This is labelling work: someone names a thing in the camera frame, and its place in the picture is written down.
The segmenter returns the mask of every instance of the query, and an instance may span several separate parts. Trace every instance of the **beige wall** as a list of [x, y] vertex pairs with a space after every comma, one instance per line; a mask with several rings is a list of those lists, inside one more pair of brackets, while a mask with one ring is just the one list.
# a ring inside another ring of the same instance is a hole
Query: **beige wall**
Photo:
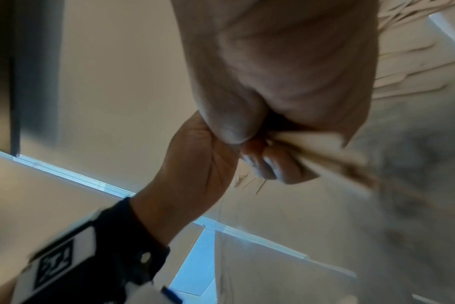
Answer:
[[[0, 283], [18, 274], [26, 256], [49, 237], [117, 200], [0, 157]], [[158, 285], [170, 284], [202, 229], [191, 224], [174, 239]]]
[[[43, 106], [34, 108], [47, 112], [40, 115], [47, 123], [38, 123], [43, 130], [23, 129], [21, 153], [138, 191], [159, 169], [171, 136], [195, 111], [170, 2], [55, 3], [43, 16], [31, 14], [60, 29], [33, 25], [42, 32], [39, 47], [29, 39], [20, 42], [21, 50], [30, 49], [24, 54], [42, 54], [24, 58], [31, 65], [40, 61], [36, 71], [42, 82], [27, 81], [24, 88], [46, 93], [23, 93], [42, 99]], [[36, 36], [33, 32], [25, 35]], [[24, 108], [31, 109], [32, 120], [33, 107]]]

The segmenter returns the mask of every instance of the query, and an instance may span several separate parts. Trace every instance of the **black wristband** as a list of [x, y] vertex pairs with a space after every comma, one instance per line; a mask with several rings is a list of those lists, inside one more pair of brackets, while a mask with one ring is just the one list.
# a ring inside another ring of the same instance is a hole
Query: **black wristband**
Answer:
[[[104, 210], [94, 221], [96, 255], [117, 254], [126, 279], [140, 285], [152, 280], [164, 265], [170, 249], [146, 230], [129, 201], [129, 197], [123, 199]], [[149, 259], [142, 261], [147, 253]]]

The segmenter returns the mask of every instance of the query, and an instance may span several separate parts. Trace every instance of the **wrist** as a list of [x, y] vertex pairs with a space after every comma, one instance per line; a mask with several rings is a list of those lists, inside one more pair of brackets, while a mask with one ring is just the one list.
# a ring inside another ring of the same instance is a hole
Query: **wrist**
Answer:
[[189, 221], [183, 219], [156, 178], [130, 200], [131, 207], [146, 230], [162, 245], [168, 246]]

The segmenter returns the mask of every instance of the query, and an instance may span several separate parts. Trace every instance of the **hand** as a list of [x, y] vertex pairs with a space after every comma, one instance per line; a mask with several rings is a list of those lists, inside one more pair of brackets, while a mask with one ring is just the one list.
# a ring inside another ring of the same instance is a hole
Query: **hand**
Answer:
[[172, 138], [154, 180], [131, 199], [132, 208], [147, 230], [167, 246], [222, 197], [237, 165], [234, 150], [196, 112]]
[[[200, 113], [223, 141], [245, 143], [241, 153], [262, 177], [313, 178], [267, 144], [263, 131], [279, 121], [350, 139], [366, 120], [377, 0], [171, 1]], [[283, 119], [273, 123], [272, 113]]]

